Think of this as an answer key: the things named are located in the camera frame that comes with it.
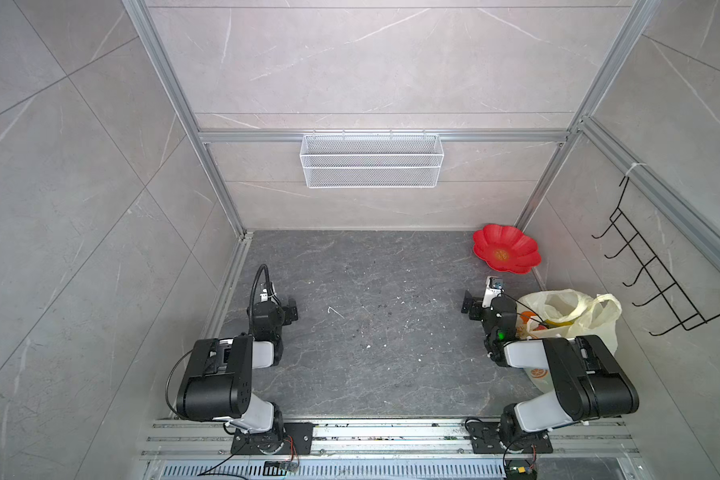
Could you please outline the cream plastic shopping bag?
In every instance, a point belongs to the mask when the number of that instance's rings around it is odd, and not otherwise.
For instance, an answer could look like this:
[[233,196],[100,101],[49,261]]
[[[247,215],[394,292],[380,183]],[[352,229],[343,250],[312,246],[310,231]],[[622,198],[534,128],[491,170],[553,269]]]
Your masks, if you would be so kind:
[[572,289],[535,292],[519,299],[516,334],[521,340],[596,335],[615,354],[621,314],[621,303],[612,294],[591,297]]

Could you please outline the red flower-shaped plastic bowl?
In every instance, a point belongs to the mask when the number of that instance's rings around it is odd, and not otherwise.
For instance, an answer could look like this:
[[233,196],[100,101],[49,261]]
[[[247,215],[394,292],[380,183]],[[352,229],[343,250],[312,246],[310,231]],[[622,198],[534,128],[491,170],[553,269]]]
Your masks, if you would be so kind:
[[472,240],[474,254],[498,272],[527,274],[542,263],[537,242],[514,226],[488,224]]

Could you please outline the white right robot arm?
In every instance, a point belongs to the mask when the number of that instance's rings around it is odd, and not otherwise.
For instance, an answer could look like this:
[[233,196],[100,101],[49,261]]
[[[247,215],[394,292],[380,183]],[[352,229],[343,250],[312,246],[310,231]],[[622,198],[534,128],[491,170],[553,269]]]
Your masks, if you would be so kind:
[[486,300],[465,293],[461,312],[481,323],[488,357],[498,366],[541,369],[551,375],[550,392],[504,408],[499,423],[504,444],[638,410],[636,388],[600,337],[522,340],[515,328],[516,302],[504,293]]

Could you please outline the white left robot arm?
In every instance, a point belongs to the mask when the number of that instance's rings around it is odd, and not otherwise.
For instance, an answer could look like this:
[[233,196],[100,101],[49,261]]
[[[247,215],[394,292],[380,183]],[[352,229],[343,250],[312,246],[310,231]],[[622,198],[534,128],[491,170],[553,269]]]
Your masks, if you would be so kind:
[[282,329],[298,320],[296,302],[277,298],[248,307],[249,331],[233,338],[201,339],[189,354],[174,409],[182,419],[223,422],[281,442],[285,435],[279,407],[253,393],[253,371],[280,363]]

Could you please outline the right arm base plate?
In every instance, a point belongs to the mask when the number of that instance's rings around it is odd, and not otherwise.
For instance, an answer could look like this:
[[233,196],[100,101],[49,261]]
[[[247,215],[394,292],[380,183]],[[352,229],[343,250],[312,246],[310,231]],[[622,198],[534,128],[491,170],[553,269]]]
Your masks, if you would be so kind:
[[547,432],[527,433],[503,426],[499,421],[467,418],[464,421],[475,454],[550,454],[553,447]]

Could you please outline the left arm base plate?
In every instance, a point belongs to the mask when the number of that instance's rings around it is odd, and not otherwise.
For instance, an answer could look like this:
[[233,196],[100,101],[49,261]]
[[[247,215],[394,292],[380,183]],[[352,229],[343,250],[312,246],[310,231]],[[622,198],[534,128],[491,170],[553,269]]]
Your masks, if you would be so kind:
[[313,443],[315,425],[309,422],[286,422],[266,433],[243,433],[237,429],[230,452],[235,455],[308,455]]

